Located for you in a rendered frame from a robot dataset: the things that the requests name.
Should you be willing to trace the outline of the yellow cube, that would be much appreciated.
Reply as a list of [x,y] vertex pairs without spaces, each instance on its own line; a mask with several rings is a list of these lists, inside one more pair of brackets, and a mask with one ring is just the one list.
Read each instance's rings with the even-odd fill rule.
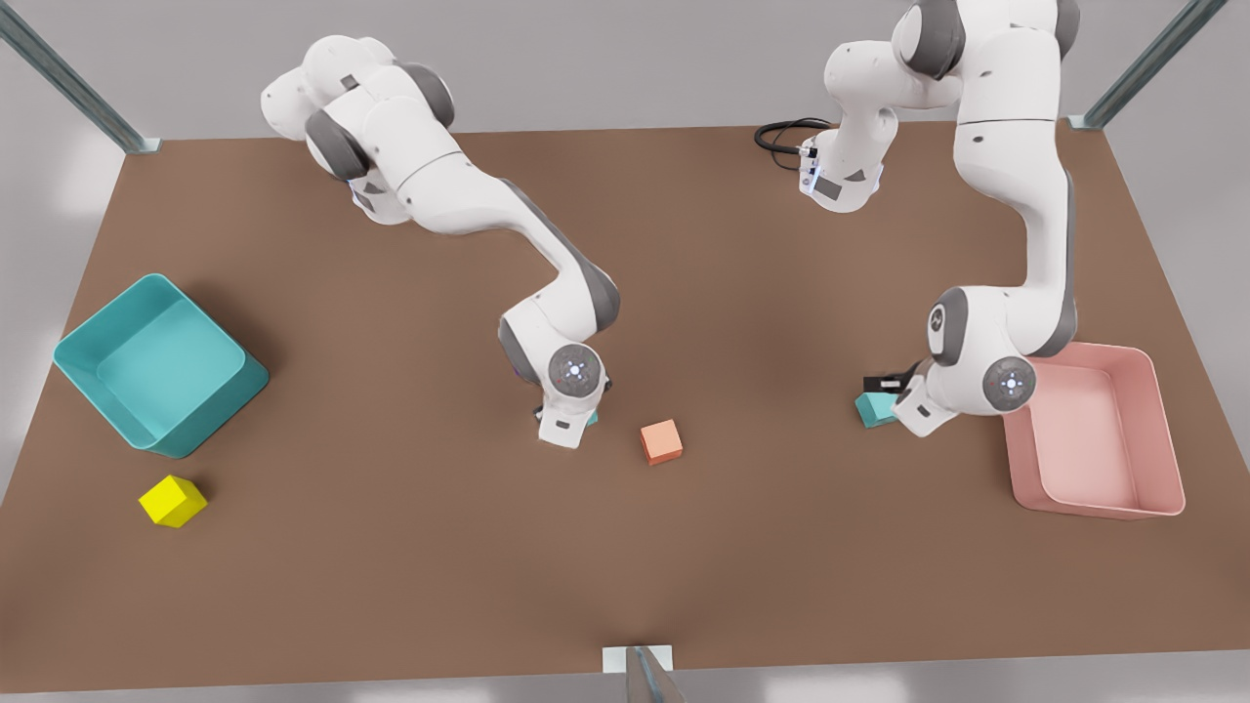
[[152,524],[168,528],[182,528],[208,507],[208,499],[195,484],[184,477],[171,475],[151,487],[139,503]]

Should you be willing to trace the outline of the pink rectangular tray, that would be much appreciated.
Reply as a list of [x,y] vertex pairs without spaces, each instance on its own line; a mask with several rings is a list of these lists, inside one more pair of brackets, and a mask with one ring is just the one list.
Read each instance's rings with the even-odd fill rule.
[[1074,341],[1032,365],[1031,400],[1002,417],[1020,507],[1121,520],[1178,517],[1188,500],[1151,357]]

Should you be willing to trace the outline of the teal rectangular tray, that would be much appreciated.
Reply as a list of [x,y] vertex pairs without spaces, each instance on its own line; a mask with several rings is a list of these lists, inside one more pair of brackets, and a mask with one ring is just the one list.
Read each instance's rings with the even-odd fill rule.
[[68,333],[54,364],[138,450],[191,454],[270,373],[169,276],[148,274]]

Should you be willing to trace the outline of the silver frame post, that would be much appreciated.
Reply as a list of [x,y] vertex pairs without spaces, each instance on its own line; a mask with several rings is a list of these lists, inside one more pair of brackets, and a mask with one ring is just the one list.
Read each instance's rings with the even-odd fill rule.
[[1084,114],[1068,115],[1068,126],[1075,133],[1102,133],[1228,3],[1229,0],[1188,0],[1092,106]]
[[0,39],[51,84],[62,98],[112,139],[125,154],[156,154],[162,141],[144,138],[118,110],[84,80],[26,19],[0,0]]
[[671,677],[672,645],[608,645],[602,672],[624,673],[628,703],[688,703]]

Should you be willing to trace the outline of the orange cube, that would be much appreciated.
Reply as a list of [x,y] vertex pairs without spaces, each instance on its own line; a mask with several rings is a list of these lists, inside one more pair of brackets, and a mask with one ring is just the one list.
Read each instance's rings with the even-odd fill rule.
[[640,440],[649,467],[682,455],[682,437],[679,435],[674,419],[662,420],[640,429]]

